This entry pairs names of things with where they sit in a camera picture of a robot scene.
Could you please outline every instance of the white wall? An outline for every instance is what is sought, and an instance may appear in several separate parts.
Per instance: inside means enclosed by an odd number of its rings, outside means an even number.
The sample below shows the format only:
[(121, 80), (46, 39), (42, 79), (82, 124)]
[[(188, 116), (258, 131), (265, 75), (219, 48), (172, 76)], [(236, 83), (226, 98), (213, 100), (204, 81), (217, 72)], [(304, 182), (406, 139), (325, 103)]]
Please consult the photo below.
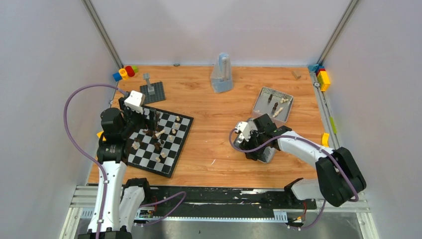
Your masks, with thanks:
[(421, 238), (422, 1), (362, 0), (326, 61), (380, 238)]
[(349, 0), (92, 0), (125, 64), (314, 64)]
[[(0, 237), (57, 238), (91, 164), (63, 128), (67, 97), (116, 67), (80, 0), (0, 3)], [(71, 103), (71, 132), (94, 155), (112, 90)]]

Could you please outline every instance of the yellow lego brick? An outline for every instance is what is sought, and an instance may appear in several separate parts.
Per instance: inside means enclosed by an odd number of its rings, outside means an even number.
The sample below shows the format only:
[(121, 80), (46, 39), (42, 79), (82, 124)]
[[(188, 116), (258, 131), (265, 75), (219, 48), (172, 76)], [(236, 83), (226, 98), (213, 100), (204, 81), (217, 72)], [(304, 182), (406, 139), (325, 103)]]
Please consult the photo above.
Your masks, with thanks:
[(127, 72), (124, 68), (121, 68), (119, 70), (119, 73), (120, 73), (122, 79), (124, 79), (124, 80), (129, 79), (129, 76), (127, 75)]
[(323, 133), (323, 134), (322, 134), (321, 144), (322, 144), (324, 147), (328, 147), (328, 138), (329, 138), (329, 133)]
[(101, 131), (101, 132), (98, 132), (97, 133), (97, 136), (98, 136), (98, 138), (100, 138), (101, 137), (101, 134), (103, 133), (104, 131)]
[(321, 85), (321, 91), (326, 91), (330, 86), (327, 71), (320, 71), (317, 78), (319, 84)]

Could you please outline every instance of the wooden table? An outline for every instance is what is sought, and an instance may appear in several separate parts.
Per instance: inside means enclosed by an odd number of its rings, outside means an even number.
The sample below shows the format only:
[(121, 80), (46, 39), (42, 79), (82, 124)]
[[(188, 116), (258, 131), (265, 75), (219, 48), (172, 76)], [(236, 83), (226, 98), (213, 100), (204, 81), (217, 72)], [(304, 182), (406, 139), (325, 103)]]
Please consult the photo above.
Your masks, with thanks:
[[(295, 80), (292, 70), (302, 77)], [(321, 144), (324, 128), (307, 68), (233, 67), (234, 89), (221, 94), (212, 91), (211, 71), (212, 67), (139, 66), (135, 77), (120, 81), (123, 90), (139, 91), (145, 85), (142, 73), (149, 72), (151, 83), (163, 82), (167, 98), (150, 106), (195, 118), (172, 178), (128, 167), (124, 182), (146, 177), (151, 185), (283, 188), (299, 177), (316, 178), (315, 170), (295, 156), (276, 152), (271, 163), (264, 164), (246, 159), (228, 142), (230, 130), (251, 117), (266, 86), (295, 97), (286, 125)], [(116, 93), (113, 107), (118, 108), (121, 96)], [(98, 182), (97, 167), (89, 182)]]

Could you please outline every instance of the purple hose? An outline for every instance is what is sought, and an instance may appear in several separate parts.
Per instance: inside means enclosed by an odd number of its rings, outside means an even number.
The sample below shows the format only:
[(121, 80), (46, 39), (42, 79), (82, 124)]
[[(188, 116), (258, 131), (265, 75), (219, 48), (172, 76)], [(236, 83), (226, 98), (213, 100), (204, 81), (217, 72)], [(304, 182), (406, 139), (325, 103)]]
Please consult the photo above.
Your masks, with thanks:
[[(251, 153), (251, 152), (255, 152), (255, 151), (257, 151), (257, 150), (259, 150), (259, 149), (261, 149), (261, 148), (265, 147), (265, 146), (266, 146), (269, 142), (271, 142), (271, 141), (273, 141), (273, 140), (276, 140), (276, 139), (279, 139), (279, 138), (292, 138), (292, 139), (298, 139), (298, 140), (300, 140), (300, 141), (302, 141), (302, 142), (305, 142), (305, 143), (307, 143), (307, 144), (311, 145), (311, 146), (312, 146), (312, 147), (314, 147), (315, 149), (318, 149), (318, 150), (320, 149), (320, 146), (319, 146), (319, 145), (317, 145), (316, 143), (314, 143), (314, 142), (312, 142), (312, 141), (309, 141), (309, 140), (307, 140), (307, 139), (305, 139), (305, 138), (302, 138), (302, 137), (294, 137), (294, 136), (291, 136), (291, 135), (279, 135), (279, 136), (276, 136), (276, 137), (273, 137), (273, 138), (271, 138), (271, 139), (267, 140), (265, 143), (263, 143), (262, 145), (260, 145), (260, 146), (258, 146), (258, 147), (256, 147), (256, 148), (253, 148), (253, 149), (250, 149), (250, 150), (242, 150), (242, 149), (240, 149), (240, 148), (236, 147), (236, 146), (234, 145), (234, 143), (231, 141), (231, 136), (232, 136), (232, 134), (233, 134), (233, 132), (234, 132), (235, 130), (236, 130), (236, 129), (234, 128), (234, 129), (232, 129), (232, 130), (230, 131), (230, 134), (229, 134), (229, 136), (228, 136), (228, 141), (230, 142), (230, 145), (231, 145), (234, 149), (236, 149), (236, 150), (237, 150), (237, 151), (239, 151), (239, 152), (243, 152), (243, 153)], [(338, 169), (338, 171), (340, 172), (341, 176), (342, 176), (342, 177), (344, 178), (344, 180), (346, 181), (347, 185), (348, 185), (348, 186), (350, 187), (350, 189), (352, 190), (353, 195), (355, 196), (355, 198), (354, 198), (354, 199), (350, 199), (350, 201), (352, 201), (352, 202), (357, 202), (357, 201), (359, 201), (359, 195), (357, 195), (357, 191), (356, 191), (356, 189), (353, 187), (352, 183), (351, 183), (351, 182), (350, 182), (350, 180), (347, 178), (346, 174), (344, 173), (343, 169), (341, 169), (340, 165), (337, 163), (337, 161), (335, 160), (335, 158), (334, 158), (331, 154), (329, 154), (327, 151), (325, 151), (324, 149), (321, 149), (321, 152), (322, 152), (322, 153), (324, 153), (325, 155), (327, 155), (327, 156), (328, 156), (328, 158), (330, 158), (330, 160), (333, 162), (333, 164), (336, 166), (336, 168), (337, 168), (337, 169)], [(317, 223), (317, 221), (320, 219), (320, 216), (322, 215), (322, 212), (324, 211), (325, 203), (326, 203), (326, 200), (324, 200), (324, 203), (323, 203), (323, 205), (322, 205), (322, 207), (321, 207), (320, 214), (317, 216), (317, 218), (315, 219), (315, 221), (314, 221), (313, 223), (311, 223), (309, 226), (302, 227), (302, 228), (301, 228), (301, 230), (308, 229), (308, 228), (310, 228), (310, 227), (314, 226), (314, 225)]]
[(167, 201), (169, 201), (170, 199), (173, 199), (173, 198), (175, 198), (175, 197), (177, 197), (177, 196), (179, 196), (179, 195), (181, 195), (181, 194), (183, 194), (183, 197), (182, 197), (182, 199), (173, 207), (173, 209), (172, 210), (170, 210), (166, 215), (164, 215), (162, 218), (160, 218), (160, 219), (158, 219), (158, 220), (156, 220), (156, 221), (154, 221), (154, 222), (151, 222), (151, 223), (148, 223), (148, 224), (141, 224), (141, 226), (150, 226), (150, 225), (154, 225), (154, 224), (156, 224), (156, 223), (159, 223), (160, 221), (162, 221), (162, 220), (164, 220), (166, 217), (168, 217), (178, 206), (180, 206), (180, 204), (183, 202), (183, 200), (185, 199), (185, 197), (186, 197), (186, 192), (185, 191), (182, 191), (182, 192), (178, 192), (178, 193), (176, 193), (176, 194), (174, 194), (174, 195), (172, 195), (172, 196), (170, 196), (170, 197), (168, 197), (168, 198), (166, 198), (166, 199), (163, 199), (163, 200), (161, 200), (161, 201), (158, 201), (158, 202), (155, 202), (155, 203), (150, 203), (150, 204), (145, 204), (145, 205), (141, 205), (139, 208), (144, 208), (144, 207), (151, 207), (151, 206), (154, 206), (154, 205), (157, 205), (157, 204), (160, 204), (160, 203), (164, 203), (164, 202), (167, 202)]
[[(92, 156), (87, 154), (83, 149), (81, 149), (81, 147), (79, 147), (79, 145), (76, 143), (75, 139), (73, 139), (72, 135), (70, 134), (69, 125), (67, 123), (67, 108), (69, 107), (70, 100), (73, 98), (73, 96), (75, 96), (77, 93), (79, 93), (80, 91), (82, 91), (84, 89), (91, 88), (91, 87), (97, 87), (97, 86), (109, 87), (109, 88), (115, 89), (117, 91), (120, 91), (123, 95), (126, 94), (126, 92), (124, 90), (122, 90), (122, 89), (120, 89), (116, 86), (112, 86), (112, 85), (108, 85), (108, 84), (91, 84), (91, 85), (87, 85), (87, 86), (84, 86), (84, 87), (80, 87), (79, 89), (75, 90), (75, 92), (73, 92), (66, 101), (65, 108), (63, 110), (63, 122), (65, 124), (66, 134), (69, 137), (72, 144), (76, 147), (77, 150), (79, 150), (79, 152), (81, 152), (81, 154), (83, 154), (89, 160), (94, 162), (98, 166), (98, 168), (100, 168), (101, 173), (103, 174), (103, 177), (104, 177), (104, 181), (105, 181), (105, 180), (107, 180), (107, 175), (106, 175), (106, 171), (104, 170), (103, 166), (98, 161), (96, 161), (95, 158), (93, 158)], [(106, 192), (107, 192), (107, 184), (103, 184), (103, 198), (101, 200), (100, 213), (98, 215), (99, 220), (101, 220), (103, 218), (104, 204), (106, 203)], [(96, 239), (100, 238), (100, 229), (101, 229), (100, 224), (101, 223), (98, 223), (98, 225), (97, 225), (97, 232), (95, 234)]]

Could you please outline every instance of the purple cable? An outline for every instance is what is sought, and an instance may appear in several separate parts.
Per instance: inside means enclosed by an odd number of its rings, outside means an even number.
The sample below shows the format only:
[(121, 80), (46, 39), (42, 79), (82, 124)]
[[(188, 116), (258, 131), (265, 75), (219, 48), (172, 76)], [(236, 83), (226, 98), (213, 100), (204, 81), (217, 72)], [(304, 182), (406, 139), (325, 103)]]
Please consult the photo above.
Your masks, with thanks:
[(178, 193), (176, 193), (175, 195), (173, 195), (173, 196), (170, 196), (170, 197), (168, 197), (168, 198), (166, 198), (166, 199), (163, 199), (163, 200), (161, 200), (161, 201), (158, 201), (158, 202), (155, 202), (155, 203), (150, 203), (150, 204), (145, 204), (145, 205), (141, 205), (139, 208), (144, 208), (144, 207), (151, 207), (151, 206), (154, 206), (154, 205), (157, 205), (157, 204), (160, 204), (160, 203), (164, 203), (164, 202), (167, 202), (167, 201), (169, 201), (170, 199), (173, 199), (173, 198), (175, 198), (175, 197), (177, 197), (177, 196), (179, 196), (179, 195), (181, 195), (181, 194), (183, 194), (183, 197), (182, 197), (182, 199), (178, 202), (178, 204), (176, 204), (174, 207), (173, 207), (173, 209), (171, 210), (171, 211), (169, 211), (166, 215), (164, 215), (162, 218), (160, 218), (160, 219), (158, 219), (158, 220), (156, 220), (156, 221), (154, 221), (154, 222), (151, 222), (151, 223), (148, 223), (148, 224), (140, 224), (141, 226), (150, 226), (150, 225), (153, 225), (153, 224), (156, 224), (156, 223), (159, 223), (160, 221), (162, 221), (162, 220), (164, 220), (166, 217), (168, 217), (178, 206), (180, 206), (180, 204), (183, 202), (183, 200), (185, 199), (185, 197), (186, 197), (186, 192), (185, 191), (182, 191), (182, 192), (178, 192)]
[[(81, 147), (79, 147), (79, 145), (76, 143), (75, 139), (73, 139), (72, 135), (70, 134), (69, 125), (67, 123), (67, 108), (69, 107), (70, 100), (73, 98), (73, 96), (75, 96), (77, 93), (79, 93), (80, 91), (82, 91), (84, 89), (91, 88), (91, 87), (97, 87), (97, 86), (109, 87), (109, 88), (115, 89), (117, 91), (120, 91), (123, 95), (126, 94), (126, 92), (124, 90), (122, 90), (122, 89), (120, 89), (116, 86), (112, 86), (112, 85), (108, 85), (108, 84), (91, 84), (91, 85), (87, 85), (87, 86), (84, 86), (84, 87), (80, 87), (79, 89), (75, 90), (75, 92), (73, 92), (66, 101), (65, 108), (63, 110), (63, 122), (65, 124), (66, 134), (69, 137), (72, 144), (76, 147), (76, 149), (79, 152), (81, 152), (81, 154), (83, 154), (89, 160), (94, 162), (98, 166), (98, 168), (100, 168), (101, 173), (103, 174), (103, 177), (104, 177), (104, 181), (106, 181), (107, 175), (106, 175), (106, 171), (104, 170), (103, 166), (98, 161), (96, 161), (95, 158), (93, 158), (92, 156), (87, 154), (83, 149), (81, 149)], [(101, 220), (103, 218), (104, 204), (106, 203), (106, 192), (107, 192), (107, 184), (103, 184), (103, 199), (101, 200), (100, 213), (98, 215), (99, 220)], [(97, 225), (97, 232), (95, 234), (96, 239), (100, 238), (100, 229), (101, 229), (100, 224), (101, 223), (98, 223), (98, 225)]]
[[(342, 176), (342, 177), (344, 178), (344, 180), (346, 181), (347, 185), (348, 185), (348, 186), (350, 187), (350, 189), (352, 190), (352, 192), (353, 192), (353, 195), (354, 195), (355, 199), (350, 199), (350, 201), (352, 201), (352, 202), (357, 202), (357, 201), (359, 201), (359, 196), (357, 195), (357, 191), (356, 191), (356, 189), (353, 187), (352, 183), (351, 183), (351, 182), (350, 182), (350, 180), (347, 178), (346, 174), (344, 173), (343, 169), (341, 169), (340, 165), (337, 163), (337, 161), (335, 160), (335, 158), (334, 158), (331, 154), (329, 154), (326, 150), (324, 150), (324, 149), (320, 149), (320, 146), (318, 146), (316, 143), (314, 143), (314, 142), (312, 142), (312, 141), (309, 141), (309, 140), (307, 140), (307, 139), (305, 139), (305, 138), (302, 138), (302, 137), (294, 137), (294, 136), (291, 136), (291, 135), (279, 135), (279, 136), (276, 136), (276, 137), (273, 137), (273, 138), (271, 138), (271, 139), (267, 140), (265, 143), (263, 143), (262, 145), (260, 145), (260, 146), (258, 146), (258, 147), (256, 147), (256, 148), (253, 148), (253, 149), (250, 149), (250, 150), (243, 150), (243, 149), (240, 149), (240, 148), (236, 147), (236, 146), (234, 145), (234, 143), (231, 141), (231, 136), (232, 136), (232, 134), (233, 134), (233, 132), (234, 132), (235, 130), (236, 130), (236, 129), (234, 128), (234, 129), (232, 129), (232, 130), (230, 131), (230, 134), (229, 134), (229, 136), (228, 136), (228, 141), (230, 142), (230, 145), (231, 145), (234, 149), (236, 149), (236, 150), (237, 150), (237, 151), (239, 151), (239, 152), (243, 152), (243, 153), (251, 153), (251, 152), (255, 152), (255, 151), (257, 151), (257, 150), (260, 150), (261, 148), (265, 147), (265, 146), (266, 146), (269, 142), (271, 142), (271, 141), (273, 141), (273, 140), (276, 140), (276, 139), (279, 139), (279, 138), (292, 138), (292, 139), (295, 139), (295, 140), (296, 140), (296, 139), (298, 139), (298, 140), (300, 140), (300, 141), (302, 141), (302, 142), (305, 142), (305, 143), (307, 143), (307, 144), (311, 145), (311, 146), (312, 146), (312, 147), (314, 147), (315, 149), (321, 150), (321, 152), (322, 152), (322, 153), (324, 153), (325, 155), (327, 155), (327, 156), (328, 156), (328, 158), (329, 158), (329, 159), (333, 162), (333, 164), (336, 166), (336, 168), (337, 168), (337, 169), (338, 169), (338, 171), (340, 172), (341, 176)], [(308, 229), (308, 228), (312, 227), (313, 225), (315, 225), (315, 223), (317, 223), (317, 221), (320, 219), (320, 216), (321, 216), (322, 212), (324, 211), (325, 203), (326, 203), (326, 200), (324, 200), (324, 203), (323, 203), (323, 205), (322, 205), (322, 207), (321, 207), (320, 214), (317, 216), (317, 218), (315, 219), (315, 221), (314, 221), (313, 223), (311, 223), (309, 226), (302, 227), (302, 228), (301, 228), (301, 230), (302, 230), (302, 229), (303, 229), (303, 230)]]

